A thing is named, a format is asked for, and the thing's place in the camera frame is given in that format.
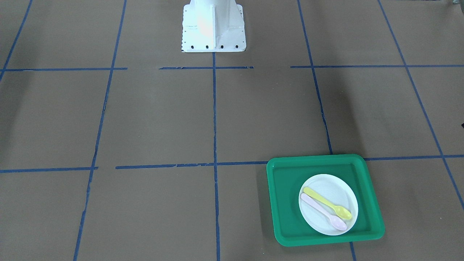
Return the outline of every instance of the white plate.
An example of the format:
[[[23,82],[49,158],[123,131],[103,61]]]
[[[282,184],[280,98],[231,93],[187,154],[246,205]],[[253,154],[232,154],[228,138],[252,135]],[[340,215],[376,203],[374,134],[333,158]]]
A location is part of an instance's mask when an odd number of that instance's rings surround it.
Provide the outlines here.
[[[332,202],[335,206],[343,206],[348,209],[353,217],[349,220],[342,219],[347,225],[347,230],[340,231],[334,228],[332,224],[330,224],[330,220],[324,216],[324,214],[303,202],[300,195],[303,193],[304,187],[310,187],[315,192]],[[354,223],[356,223],[356,219],[358,218],[358,201],[356,200],[356,196],[351,188],[340,178],[329,174],[312,176],[303,183],[300,193],[297,196],[301,214],[306,222],[319,233],[325,235],[341,235],[348,232],[354,226]],[[333,209],[317,200],[316,202],[325,208],[330,214],[336,215]]]

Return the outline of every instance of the blue tape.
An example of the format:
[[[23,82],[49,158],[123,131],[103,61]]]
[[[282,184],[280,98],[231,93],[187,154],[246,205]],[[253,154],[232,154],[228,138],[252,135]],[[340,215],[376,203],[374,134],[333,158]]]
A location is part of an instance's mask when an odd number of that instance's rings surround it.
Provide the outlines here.
[[[92,167],[78,168],[47,168],[47,169],[16,169],[16,170],[0,170],[0,173],[20,173],[20,172],[54,172],[54,171],[73,171],[73,170],[90,170]]]
[[[351,249],[351,257],[353,258],[353,261],[356,261],[356,253],[354,252],[353,242],[349,243],[349,248]]]
[[[443,155],[445,158],[464,158],[464,154],[461,155]]]
[[[8,63],[10,62],[11,55],[13,54],[13,50],[14,50],[14,48],[16,46],[16,43],[18,42],[19,35],[21,34],[21,31],[23,30],[24,24],[26,23],[27,16],[29,15],[29,10],[31,10],[31,5],[32,5],[32,0],[29,0],[29,4],[27,5],[26,13],[24,14],[21,25],[19,26],[18,33],[16,34],[16,37],[14,38],[13,44],[11,45],[10,52],[8,53],[8,57],[6,58],[5,64],[3,65],[3,70],[0,73],[0,81],[3,79],[3,75],[5,74],[5,70],[8,67]]]
[[[201,67],[161,67],[159,70],[223,70],[223,69],[254,69],[253,66],[201,66]]]
[[[206,167],[213,166],[214,163],[183,163],[183,164],[158,164],[158,165],[127,165],[116,166],[117,170],[130,169],[159,169],[159,168],[182,168],[182,167]]]
[[[214,129],[214,201],[216,208],[216,260],[221,260],[219,234],[219,188],[218,188],[218,154],[217,154],[217,115],[216,115],[216,53],[213,52],[213,129]]]
[[[292,65],[290,68],[417,68],[417,67],[464,67],[464,65]]]
[[[390,30],[390,33],[393,37],[393,40],[395,42],[395,45],[396,45],[396,48],[398,49],[398,52],[400,53],[400,56],[401,56],[401,60],[403,61],[403,64],[405,65],[406,67],[406,72],[407,72],[407,75],[409,77],[409,80],[411,81],[411,84],[412,84],[412,87],[414,89],[414,92],[416,93],[416,97],[417,97],[417,100],[419,101],[419,105],[422,109],[422,113],[424,114],[425,116],[425,119],[427,120],[427,124],[429,125],[429,129],[430,129],[430,132],[432,133],[432,136],[433,136],[433,139],[435,140],[435,144],[438,148],[438,151],[440,153],[440,156],[443,160],[443,163],[445,164],[445,167],[446,167],[446,171],[448,172],[448,176],[450,177],[451,179],[451,183],[453,184],[453,187],[454,187],[454,190],[456,192],[456,195],[458,196],[458,199],[461,203],[461,207],[462,209],[464,209],[464,202],[463,202],[463,199],[462,199],[462,196],[461,196],[461,193],[459,192],[459,189],[458,187],[456,186],[456,183],[454,181],[454,177],[453,177],[453,174],[451,173],[449,167],[448,167],[448,163],[446,162],[446,158],[445,156],[443,155],[443,151],[441,149],[441,146],[440,146],[440,143],[438,142],[438,139],[437,139],[437,136],[435,135],[435,131],[433,130],[433,127],[432,127],[432,124],[430,122],[430,119],[429,119],[429,116],[427,115],[427,112],[425,111],[425,107],[424,107],[424,104],[422,103],[422,99],[420,98],[420,95],[419,95],[419,92],[417,90],[417,87],[416,87],[416,84],[414,83],[414,80],[412,79],[412,75],[411,75],[411,72],[409,72],[409,67],[406,65],[406,60],[403,56],[403,52],[401,51],[401,48],[400,48],[400,45],[398,44],[398,41],[396,40],[396,36],[395,34],[393,33],[393,29],[392,29],[392,26],[390,25],[390,22],[388,21],[388,17],[387,17],[387,14],[385,13],[385,10],[382,6],[382,3],[380,2],[380,0],[377,0],[377,2],[379,3],[379,6],[380,6],[380,9],[382,11],[382,14],[385,18],[385,21],[387,22],[387,25],[388,25],[388,29]]]
[[[102,134],[103,121],[104,121],[105,110],[106,110],[106,103],[108,102],[108,95],[110,93],[111,79],[113,77],[113,69],[115,67],[117,49],[118,49],[118,46],[119,46],[119,39],[121,37],[122,23],[124,21],[124,14],[125,14],[125,11],[126,11],[126,5],[127,5],[127,0],[124,0],[124,5],[122,7],[121,20],[119,22],[119,29],[118,29],[118,33],[117,33],[117,37],[116,37],[115,49],[114,49],[114,52],[113,52],[113,60],[111,62],[110,75],[108,77],[108,84],[106,86],[105,99],[103,101],[103,108],[102,108],[102,114],[101,114],[101,117],[100,117],[100,125],[98,127],[97,140],[95,142],[95,153],[94,153],[93,159],[92,159],[92,166],[91,166],[92,168],[90,170],[89,181],[87,183],[87,192],[86,192],[86,196],[85,196],[85,206],[84,206],[84,210],[82,211],[82,215],[81,215],[81,222],[80,222],[80,225],[79,225],[79,232],[77,234],[76,248],[74,249],[73,261],[77,261],[77,256],[79,254],[79,247],[80,247],[80,243],[81,243],[82,231],[83,231],[84,222],[85,222],[85,214],[87,213],[87,206],[88,206],[89,197],[90,197],[90,184],[92,183],[93,172],[94,172],[93,167],[95,166],[95,162],[97,161],[98,146],[100,144],[100,137],[101,137],[101,134]]]
[[[5,69],[6,72],[55,72],[55,71],[122,71],[127,70],[127,67],[89,67],[89,68],[25,68],[25,69]]]
[[[440,155],[431,155],[431,156],[405,156],[405,157],[374,157],[374,158],[364,158],[365,161],[376,161],[376,160],[407,160],[407,159],[431,159],[431,158],[441,158]]]
[[[267,164],[267,161],[237,161],[237,162],[219,162],[218,166],[231,166],[231,165],[262,165]]]
[[[311,71],[313,73],[314,85],[316,87],[317,99],[319,100],[319,106],[321,108],[322,121],[324,122],[325,133],[326,133],[326,136],[327,136],[327,145],[329,146],[330,154],[333,154],[332,144],[330,142],[329,129],[327,128],[327,121],[325,120],[325,115],[324,115],[324,107],[322,106],[321,94],[319,92],[319,85],[317,84],[316,71],[314,69],[313,57],[311,55],[311,48],[309,47],[308,35],[306,34],[306,26],[304,25],[303,13],[301,11],[301,3],[300,3],[300,0],[297,0],[297,2],[298,2],[298,10],[300,12],[301,25],[303,27],[304,39],[306,41],[306,48],[308,49],[309,62],[311,63]]]

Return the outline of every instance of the spoon handle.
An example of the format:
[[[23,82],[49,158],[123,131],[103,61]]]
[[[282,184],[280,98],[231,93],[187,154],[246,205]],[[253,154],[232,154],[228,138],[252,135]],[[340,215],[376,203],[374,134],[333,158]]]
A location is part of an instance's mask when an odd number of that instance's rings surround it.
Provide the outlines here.
[[[303,192],[308,194],[308,196],[320,201],[321,203],[326,204],[329,208],[331,209],[335,208],[335,205],[332,204],[332,202],[328,201],[327,199],[325,199],[325,197],[321,196],[320,194],[310,189],[309,187],[304,187]]]
[[[301,200],[306,202],[309,206],[317,209],[319,212],[322,214],[326,215],[328,218],[330,218],[331,214],[329,214],[323,207],[321,207],[314,199],[312,199],[310,196],[308,196],[305,193],[302,193],[300,195]]]

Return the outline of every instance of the yellow spoon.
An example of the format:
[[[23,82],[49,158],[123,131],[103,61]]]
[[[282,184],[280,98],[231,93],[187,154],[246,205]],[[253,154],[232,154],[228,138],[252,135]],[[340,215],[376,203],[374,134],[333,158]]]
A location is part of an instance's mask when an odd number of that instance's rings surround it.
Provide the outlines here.
[[[319,195],[317,192],[315,192],[314,190],[308,188],[308,187],[304,187],[303,189],[303,192],[305,194],[307,194],[308,196],[326,204],[327,206],[329,206],[329,208],[333,209],[335,211],[335,214],[337,214],[337,216],[343,218],[343,219],[351,219],[353,216],[351,216],[351,213],[348,211],[348,209],[342,207],[342,206],[335,206],[334,204],[332,204],[332,202],[328,201],[327,199],[325,199],[323,196]]]

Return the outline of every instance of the green tray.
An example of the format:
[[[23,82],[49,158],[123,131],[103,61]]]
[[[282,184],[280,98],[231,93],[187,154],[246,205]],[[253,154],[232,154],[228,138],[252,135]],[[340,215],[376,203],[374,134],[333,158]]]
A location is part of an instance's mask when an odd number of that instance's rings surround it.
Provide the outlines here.
[[[351,187],[359,213],[348,232],[329,236],[315,231],[298,206],[301,185],[317,174],[334,175]],[[267,163],[274,235],[286,247],[379,239],[385,225],[366,162],[356,154],[274,158]]]

